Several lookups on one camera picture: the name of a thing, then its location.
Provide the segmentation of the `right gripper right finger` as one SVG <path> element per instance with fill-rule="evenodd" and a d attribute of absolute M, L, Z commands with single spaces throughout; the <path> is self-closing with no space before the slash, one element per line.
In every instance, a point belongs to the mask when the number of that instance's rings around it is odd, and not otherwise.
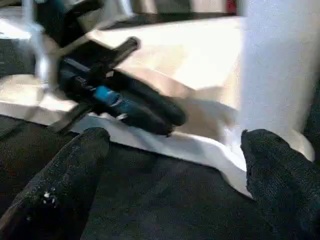
<path fill-rule="evenodd" d="M 278 240 L 320 238 L 320 168 L 282 137 L 244 130 L 246 188 Z"/>

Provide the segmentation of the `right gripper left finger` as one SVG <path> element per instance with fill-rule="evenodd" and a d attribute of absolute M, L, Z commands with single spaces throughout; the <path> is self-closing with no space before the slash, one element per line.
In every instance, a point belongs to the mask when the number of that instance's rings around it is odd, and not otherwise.
<path fill-rule="evenodd" d="M 78 240 L 110 151 L 110 135 L 86 129 L 14 198 L 0 219 L 2 240 Z"/>

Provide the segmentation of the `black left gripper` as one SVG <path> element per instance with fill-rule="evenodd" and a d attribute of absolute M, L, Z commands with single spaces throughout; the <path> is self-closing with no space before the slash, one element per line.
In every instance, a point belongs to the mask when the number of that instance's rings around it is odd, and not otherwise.
<path fill-rule="evenodd" d="M 185 124 L 187 115 L 174 98 L 127 72 L 113 72 L 125 59 L 125 43 L 110 49 L 92 40 L 62 56 L 58 61 L 58 92 L 76 102 L 76 106 L 51 129 L 66 132 L 89 113 L 109 113 L 128 126 L 162 136 L 170 135 L 173 125 Z M 112 72 L 113 87 L 125 95 L 107 86 L 107 73 Z"/>

